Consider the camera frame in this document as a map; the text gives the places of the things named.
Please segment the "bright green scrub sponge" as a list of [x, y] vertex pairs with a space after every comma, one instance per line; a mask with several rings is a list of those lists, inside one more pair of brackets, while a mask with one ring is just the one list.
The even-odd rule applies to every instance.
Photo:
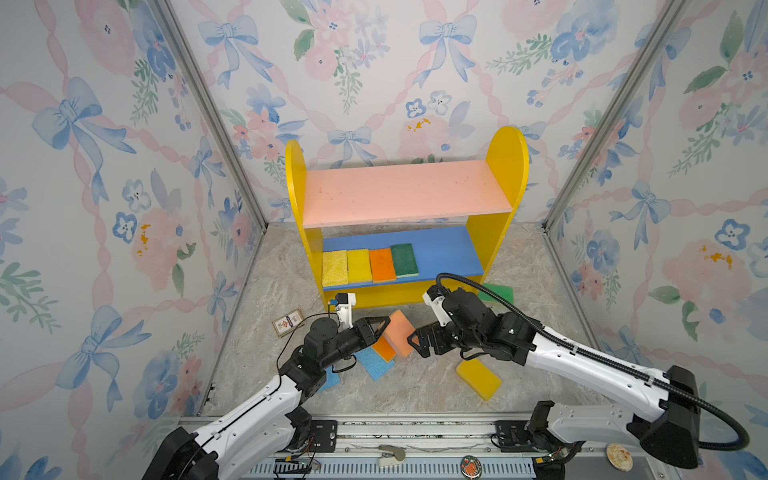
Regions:
[[489, 295], [487, 291], [493, 292], [496, 296], [503, 298], [506, 302], [510, 304], [513, 304], [515, 302], [514, 289], [510, 286], [486, 283], [484, 284], [484, 290], [479, 290], [477, 292], [478, 298], [481, 301], [500, 304], [500, 301], [496, 297]]

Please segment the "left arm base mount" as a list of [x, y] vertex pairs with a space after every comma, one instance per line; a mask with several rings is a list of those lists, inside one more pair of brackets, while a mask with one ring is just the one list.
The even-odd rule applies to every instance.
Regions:
[[297, 426], [286, 447], [292, 453], [333, 453], [336, 450], [337, 420], [310, 420]]

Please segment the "pale yellow sponge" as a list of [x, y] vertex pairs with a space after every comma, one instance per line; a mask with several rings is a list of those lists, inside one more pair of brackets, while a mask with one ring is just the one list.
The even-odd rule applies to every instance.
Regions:
[[384, 362], [387, 363], [393, 361], [397, 356], [397, 352], [385, 337], [381, 337], [372, 346], [372, 349]]

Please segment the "orange scrub sponge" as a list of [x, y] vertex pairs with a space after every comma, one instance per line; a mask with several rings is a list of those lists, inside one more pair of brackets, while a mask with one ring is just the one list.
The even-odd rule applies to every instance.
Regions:
[[388, 283], [397, 280], [393, 256], [390, 248], [369, 251], [372, 281]]

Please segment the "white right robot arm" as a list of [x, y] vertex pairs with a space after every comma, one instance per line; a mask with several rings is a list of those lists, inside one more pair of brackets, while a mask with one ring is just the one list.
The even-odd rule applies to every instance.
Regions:
[[560, 375], [627, 410], [597, 420], [544, 402], [536, 408], [543, 417], [530, 423], [536, 435], [561, 444], [628, 440], [669, 465], [698, 467], [701, 409], [693, 402], [698, 389], [691, 371], [679, 366], [662, 371], [606, 357], [515, 308], [495, 313], [462, 288], [444, 293], [432, 286], [423, 299], [437, 319], [407, 337], [422, 357], [477, 350]]

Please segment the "pink orange sponge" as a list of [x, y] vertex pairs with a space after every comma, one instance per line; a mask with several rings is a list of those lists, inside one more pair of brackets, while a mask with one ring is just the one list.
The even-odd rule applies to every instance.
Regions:
[[401, 310], [390, 315], [390, 323], [384, 331], [384, 338], [392, 346], [399, 357], [407, 358], [413, 347], [408, 343], [408, 337], [415, 332], [415, 327]]

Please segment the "yellow scrub sponge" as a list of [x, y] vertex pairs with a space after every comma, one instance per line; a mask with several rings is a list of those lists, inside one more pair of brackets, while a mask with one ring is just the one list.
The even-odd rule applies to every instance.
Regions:
[[348, 250], [347, 266], [350, 284], [370, 283], [373, 280], [368, 249]]

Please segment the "dark green scrub sponge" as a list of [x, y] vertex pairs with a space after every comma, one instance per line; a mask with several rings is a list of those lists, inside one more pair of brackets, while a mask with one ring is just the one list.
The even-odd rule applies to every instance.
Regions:
[[416, 277], [419, 275], [419, 268], [414, 248], [411, 243], [392, 245], [390, 251], [395, 275], [398, 279]]

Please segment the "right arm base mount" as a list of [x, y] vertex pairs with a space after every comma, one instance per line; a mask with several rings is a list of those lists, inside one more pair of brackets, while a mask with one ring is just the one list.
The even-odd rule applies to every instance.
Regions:
[[567, 443], [549, 431], [552, 400], [539, 401], [528, 420], [497, 420], [491, 443], [503, 453], [540, 453], [537, 464], [566, 464], [581, 452], [585, 441]]

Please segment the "porous yellow sponge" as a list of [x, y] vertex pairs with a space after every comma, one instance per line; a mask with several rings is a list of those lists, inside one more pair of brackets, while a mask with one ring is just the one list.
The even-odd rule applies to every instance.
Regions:
[[346, 251], [331, 251], [322, 254], [321, 281], [323, 288], [343, 286], [349, 283]]

